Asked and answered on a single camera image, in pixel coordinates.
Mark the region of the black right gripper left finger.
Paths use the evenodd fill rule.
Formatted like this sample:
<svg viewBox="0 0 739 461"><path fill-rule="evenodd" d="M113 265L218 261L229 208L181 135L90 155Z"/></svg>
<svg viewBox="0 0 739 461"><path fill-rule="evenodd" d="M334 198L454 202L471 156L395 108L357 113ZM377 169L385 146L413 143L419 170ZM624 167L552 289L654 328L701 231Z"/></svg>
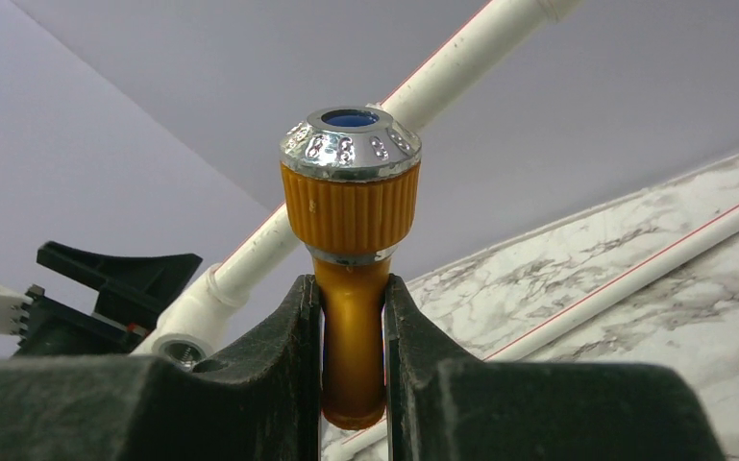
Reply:
<svg viewBox="0 0 739 461"><path fill-rule="evenodd" d="M316 460L319 290L186 370L152 355L0 360L0 460Z"/></svg>

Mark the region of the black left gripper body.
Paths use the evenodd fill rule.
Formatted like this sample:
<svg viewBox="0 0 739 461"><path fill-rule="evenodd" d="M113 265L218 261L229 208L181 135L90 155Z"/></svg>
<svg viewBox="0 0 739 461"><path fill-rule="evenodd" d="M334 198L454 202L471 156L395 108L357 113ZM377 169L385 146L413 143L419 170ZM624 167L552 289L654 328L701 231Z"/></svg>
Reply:
<svg viewBox="0 0 739 461"><path fill-rule="evenodd" d="M143 339L143 329L87 315L45 296L31 286L28 300L16 310L16 356L80 356L128 354Z"/></svg>

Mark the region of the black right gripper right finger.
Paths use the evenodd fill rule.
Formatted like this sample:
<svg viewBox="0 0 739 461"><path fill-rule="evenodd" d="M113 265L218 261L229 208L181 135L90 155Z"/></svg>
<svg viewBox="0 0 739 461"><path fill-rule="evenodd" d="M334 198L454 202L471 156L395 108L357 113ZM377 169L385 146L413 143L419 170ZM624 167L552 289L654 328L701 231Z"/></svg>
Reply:
<svg viewBox="0 0 739 461"><path fill-rule="evenodd" d="M695 392L643 363L494 362L385 288L393 460L721 460Z"/></svg>

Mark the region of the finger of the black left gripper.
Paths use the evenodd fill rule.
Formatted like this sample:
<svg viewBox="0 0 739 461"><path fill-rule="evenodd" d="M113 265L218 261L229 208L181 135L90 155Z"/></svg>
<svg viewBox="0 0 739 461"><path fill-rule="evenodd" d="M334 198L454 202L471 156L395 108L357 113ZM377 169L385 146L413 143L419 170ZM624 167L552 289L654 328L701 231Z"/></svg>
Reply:
<svg viewBox="0 0 739 461"><path fill-rule="evenodd" d="M196 254L100 255L49 241L37 263L97 292L94 311L127 327L148 331L183 292L203 262Z"/></svg>

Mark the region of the white PVC pipe frame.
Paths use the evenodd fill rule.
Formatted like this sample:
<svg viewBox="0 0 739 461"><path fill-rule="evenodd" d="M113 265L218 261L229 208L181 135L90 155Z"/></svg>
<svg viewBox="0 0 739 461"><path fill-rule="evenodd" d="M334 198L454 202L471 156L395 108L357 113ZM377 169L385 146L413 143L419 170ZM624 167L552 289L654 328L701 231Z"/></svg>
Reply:
<svg viewBox="0 0 739 461"><path fill-rule="evenodd" d="M141 1L140 101L267 210L279 139L382 99L477 1ZM394 267L489 355L739 203L739 1L585 1L422 132ZM661 362L739 460L739 233L539 353Z"/></svg>

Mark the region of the yellow water faucet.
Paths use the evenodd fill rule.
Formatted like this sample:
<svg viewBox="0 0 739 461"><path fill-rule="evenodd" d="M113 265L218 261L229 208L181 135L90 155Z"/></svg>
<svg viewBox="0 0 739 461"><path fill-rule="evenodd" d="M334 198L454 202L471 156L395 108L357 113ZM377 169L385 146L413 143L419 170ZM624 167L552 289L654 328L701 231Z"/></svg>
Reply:
<svg viewBox="0 0 739 461"><path fill-rule="evenodd" d="M342 429L385 411L384 290L413 225L421 152L391 114L359 106L311 113L280 146L289 224L323 300L322 412Z"/></svg>

